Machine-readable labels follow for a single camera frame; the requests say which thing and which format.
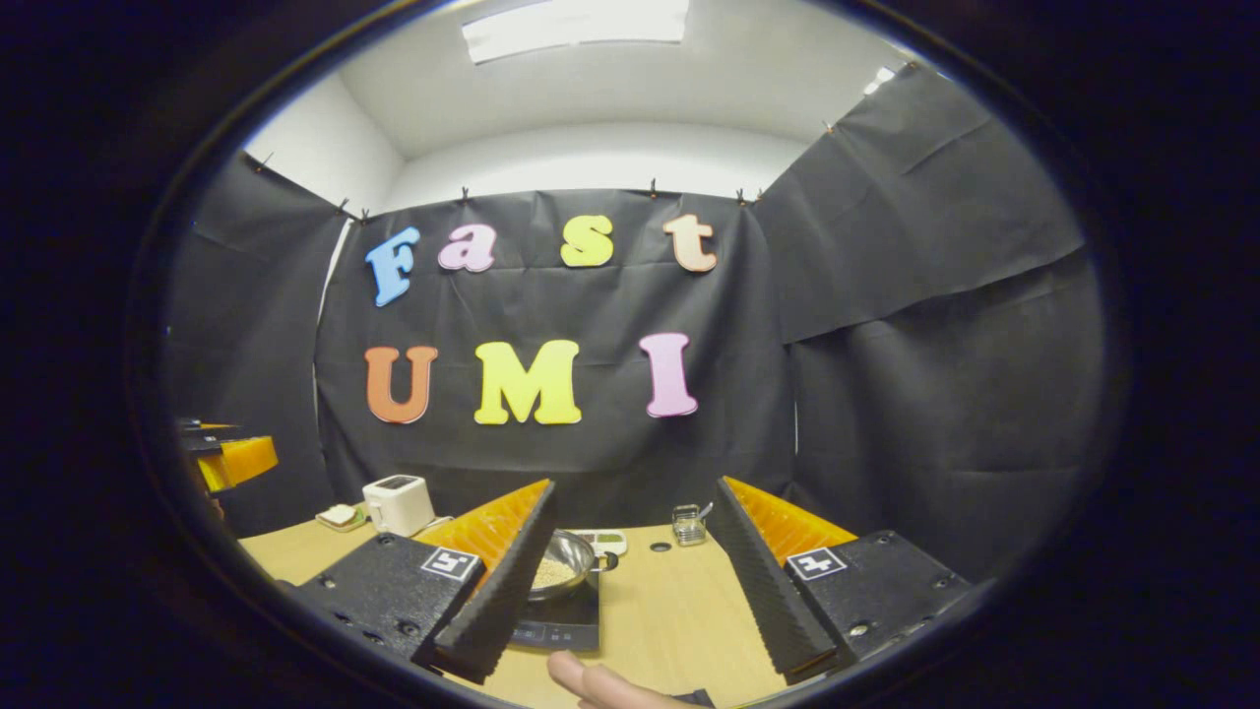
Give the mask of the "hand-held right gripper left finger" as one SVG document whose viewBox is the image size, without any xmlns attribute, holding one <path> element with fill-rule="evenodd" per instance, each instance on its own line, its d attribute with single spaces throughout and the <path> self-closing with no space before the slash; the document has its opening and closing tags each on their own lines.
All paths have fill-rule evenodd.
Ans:
<svg viewBox="0 0 1260 709">
<path fill-rule="evenodd" d="M 554 531 L 554 484 L 500 495 L 417 539 L 378 533 L 286 588 L 346 638 L 485 683 Z"/>
</svg>

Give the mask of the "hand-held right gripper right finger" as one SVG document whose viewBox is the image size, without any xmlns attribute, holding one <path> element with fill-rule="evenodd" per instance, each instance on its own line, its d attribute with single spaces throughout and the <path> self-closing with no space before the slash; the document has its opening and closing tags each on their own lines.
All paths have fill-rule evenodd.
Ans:
<svg viewBox="0 0 1260 709">
<path fill-rule="evenodd" d="M 727 553 L 775 672 L 795 685 L 901 645 L 970 591 L 896 531 L 857 536 L 719 479 L 708 530 Z"/>
</svg>

